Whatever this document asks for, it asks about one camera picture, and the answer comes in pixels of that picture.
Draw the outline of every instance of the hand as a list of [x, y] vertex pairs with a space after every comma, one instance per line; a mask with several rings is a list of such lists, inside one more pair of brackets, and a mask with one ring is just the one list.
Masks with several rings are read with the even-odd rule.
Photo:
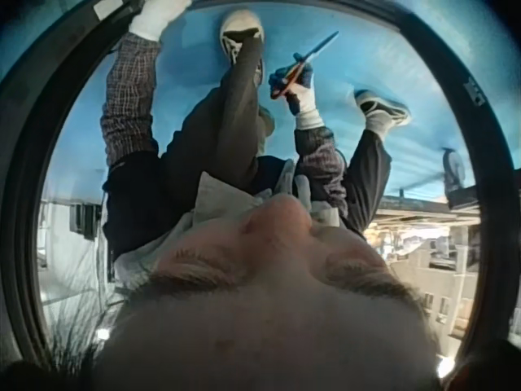
[[134, 17], [129, 31], [149, 41], [159, 41], [167, 26], [177, 19], [192, 0], [147, 0]]
[[[295, 53], [293, 55], [297, 63], [303, 60], [302, 55]], [[283, 90], [286, 87], [287, 80], [284, 78], [294, 66], [280, 68], [269, 76], [270, 93], [274, 90]], [[290, 112], [296, 118], [296, 127], [299, 130], [308, 130], [324, 126], [324, 122], [318, 114], [317, 105], [315, 104], [315, 89], [313, 85], [313, 68], [310, 64], [306, 64], [302, 73], [297, 77], [289, 90], [284, 95], [289, 105]]]

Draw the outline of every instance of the light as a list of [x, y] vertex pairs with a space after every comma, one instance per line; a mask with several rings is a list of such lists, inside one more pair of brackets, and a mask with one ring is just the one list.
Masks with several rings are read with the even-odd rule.
[[108, 328], [99, 328], [96, 330], [96, 337], [99, 340], [108, 340], [111, 337], [111, 331]]
[[438, 376], [443, 379], [446, 377], [454, 368], [454, 360], [450, 357], [442, 357], [440, 365], [438, 365]]

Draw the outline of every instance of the dark pants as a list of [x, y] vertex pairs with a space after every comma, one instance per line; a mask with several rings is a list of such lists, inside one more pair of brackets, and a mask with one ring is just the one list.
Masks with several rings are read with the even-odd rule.
[[[203, 171], [248, 192], [263, 190], [261, 187], [269, 187], [278, 179], [282, 161], [278, 164], [268, 156], [256, 157], [260, 138], [273, 131], [269, 128], [273, 124], [267, 125], [266, 113], [259, 111], [252, 81], [261, 52], [259, 40], [244, 42], [237, 64], [221, 85], [195, 106], [161, 157], [169, 193], [183, 210], [194, 207]], [[265, 168], [262, 171], [270, 173], [259, 172], [260, 163]], [[343, 180], [348, 194], [344, 223], [350, 230], [362, 234], [372, 221], [390, 168], [391, 157], [380, 138], [364, 131]]]

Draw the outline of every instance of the black sneaker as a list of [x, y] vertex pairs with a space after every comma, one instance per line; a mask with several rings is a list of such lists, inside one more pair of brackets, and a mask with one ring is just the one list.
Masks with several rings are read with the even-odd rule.
[[355, 100], [366, 118], [385, 113], [391, 117], [394, 126], [407, 125], [413, 119], [405, 105], [381, 98], [371, 91], [360, 92]]
[[[222, 50], [232, 64], [237, 62], [237, 56], [243, 47], [243, 40], [247, 37], [260, 38], [264, 43], [264, 29], [259, 18], [248, 10], [239, 10], [231, 13], [221, 26], [220, 41]], [[256, 86], [264, 80], [264, 61], [257, 65], [254, 82]]]

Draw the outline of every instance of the nose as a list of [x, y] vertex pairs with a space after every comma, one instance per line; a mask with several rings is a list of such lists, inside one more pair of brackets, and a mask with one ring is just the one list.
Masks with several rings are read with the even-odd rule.
[[295, 238], [309, 233], [311, 226], [311, 217], [300, 201], [292, 195], [281, 194], [253, 209], [244, 232]]

